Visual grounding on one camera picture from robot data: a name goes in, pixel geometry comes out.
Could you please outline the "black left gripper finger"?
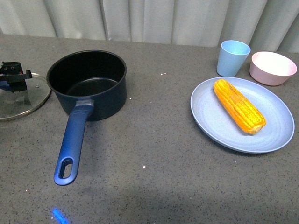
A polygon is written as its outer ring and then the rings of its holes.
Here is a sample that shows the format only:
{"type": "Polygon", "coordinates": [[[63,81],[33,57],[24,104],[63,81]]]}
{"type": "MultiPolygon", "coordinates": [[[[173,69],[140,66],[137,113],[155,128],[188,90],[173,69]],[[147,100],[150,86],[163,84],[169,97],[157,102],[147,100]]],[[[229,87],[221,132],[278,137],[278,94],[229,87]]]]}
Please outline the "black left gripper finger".
{"type": "Polygon", "coordinates": [[[27,70],[23,73],[20,62],[2,62],[0,68],[0,88],[4,91],[26,91],[26,79],[31,79],[32,73],[27,70]]]}

